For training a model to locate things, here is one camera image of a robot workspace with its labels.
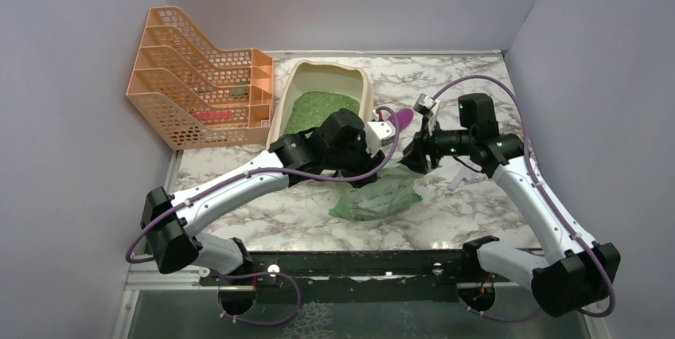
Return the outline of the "green litter bag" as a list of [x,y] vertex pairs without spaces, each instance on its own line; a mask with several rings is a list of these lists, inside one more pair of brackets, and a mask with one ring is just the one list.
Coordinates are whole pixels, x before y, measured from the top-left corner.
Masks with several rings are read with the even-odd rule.
[[414,190],[415,182],[422,177],[407,166],[389,162],[371,184],[354,188],[348,183],[334,183],[340,197],[329,215],[360,221],[382,220],[399,214],[422,201]]

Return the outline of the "beige plastic litter box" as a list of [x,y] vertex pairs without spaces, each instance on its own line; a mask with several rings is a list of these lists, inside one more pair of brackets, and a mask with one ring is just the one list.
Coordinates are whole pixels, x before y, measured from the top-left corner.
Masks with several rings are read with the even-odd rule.
[[282,134],[318,127],[342,108],[367,122],[373,117],[374,93],[373,84],[360,68],[300,60],[285,75],[266,146]]

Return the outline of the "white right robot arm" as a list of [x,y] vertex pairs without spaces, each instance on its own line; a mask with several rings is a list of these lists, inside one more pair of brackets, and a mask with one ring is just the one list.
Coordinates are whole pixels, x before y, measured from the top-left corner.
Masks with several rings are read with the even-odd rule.
[[581,228],[526,156],[523,141],[499,131],[490,96],[458,98],[458,130],[441,128],[439,102],[429,95],[420,95],[414,109],[423,116],[422,124],[401,164],[426,174],[444,157],[467,156],[515,204],[543,252],[537,256],[493,236],[467,242],[459,260],[466,279],[500,275],[531,291],[539,307],[555,318],[611,296],[621,259],[617,248],[599,244]]

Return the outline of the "white bag sealing clip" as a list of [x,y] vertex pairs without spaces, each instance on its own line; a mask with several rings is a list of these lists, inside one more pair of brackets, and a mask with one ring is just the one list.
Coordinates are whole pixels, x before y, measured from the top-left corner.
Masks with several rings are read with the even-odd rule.
[[455,191],[462,185],[470,184],[472,181],[480,178],[482,173],[470,166],[461,165],[461,169],[457,172],[449,185],[451,191]]

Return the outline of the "purple plastic litter scoop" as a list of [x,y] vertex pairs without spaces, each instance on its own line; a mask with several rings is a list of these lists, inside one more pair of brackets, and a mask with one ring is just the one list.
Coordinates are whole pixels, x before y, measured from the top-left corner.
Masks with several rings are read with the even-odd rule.
[[398,110],[395,113],[395,116],[390,115],[388,121],[392,124],[393,127],[395,127],[394,119],[398,120],[399,127],[395,129],[395,132],[400,134],[412,123],[414,116],[415,112],[411,108],[403,108]]

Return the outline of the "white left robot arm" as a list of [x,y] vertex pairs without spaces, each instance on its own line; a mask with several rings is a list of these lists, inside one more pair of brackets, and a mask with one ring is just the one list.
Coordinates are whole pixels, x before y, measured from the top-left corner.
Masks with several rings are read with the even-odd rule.
[[236,238],[221,239],[203,231],[225,214],[269,193],[301,181],[330,181],[362,187],[377,174],[395,146],[396,121],[364,122],[341,108],[319,127],[284,134],[258,156],[218,178],[174,194],[163,187],[146,196],[141,237],[162,274],[196,265],[220,272],[230,283],[241,283],[252,261]]

